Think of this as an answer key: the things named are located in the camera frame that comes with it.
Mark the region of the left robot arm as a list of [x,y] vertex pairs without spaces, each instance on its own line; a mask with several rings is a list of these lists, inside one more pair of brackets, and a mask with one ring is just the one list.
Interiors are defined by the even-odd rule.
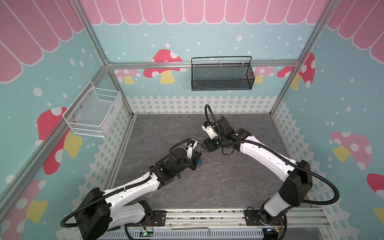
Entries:
[[105,232],[125,224],[147,225],[153,210],[146,201],[130,203],[154,192],[180,177],[186,169],[195,170],[202,153],[195,148],[174,148],[149,167],[143,176],[117,188],[101,191],[92,189],[80,206],[65,216],[62,228],[78,228],[84,240],[96,240]]

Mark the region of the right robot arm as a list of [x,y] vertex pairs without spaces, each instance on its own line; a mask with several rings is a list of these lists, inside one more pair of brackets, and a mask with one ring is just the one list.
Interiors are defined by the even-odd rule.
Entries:
[[[312,172],[308,162],[305,160],[297,162],[281,155],[244,129],[235,131],[224,117],[218,121],[206,120],[202,129],[209,136],[203,142],[203,148],[207,152],[225,148],[238,151],[257,160],[283,181],[280,190],[267,199],[258,210],[257,215],[263,225],[271,225],[280,214],[299,207],[302,203],[327,206],[339,200],[340,192],[337,187],[326,178]],[[327,201],[306,199],[313,187],[313,178],[320,180],[333,190],[332,199]]]

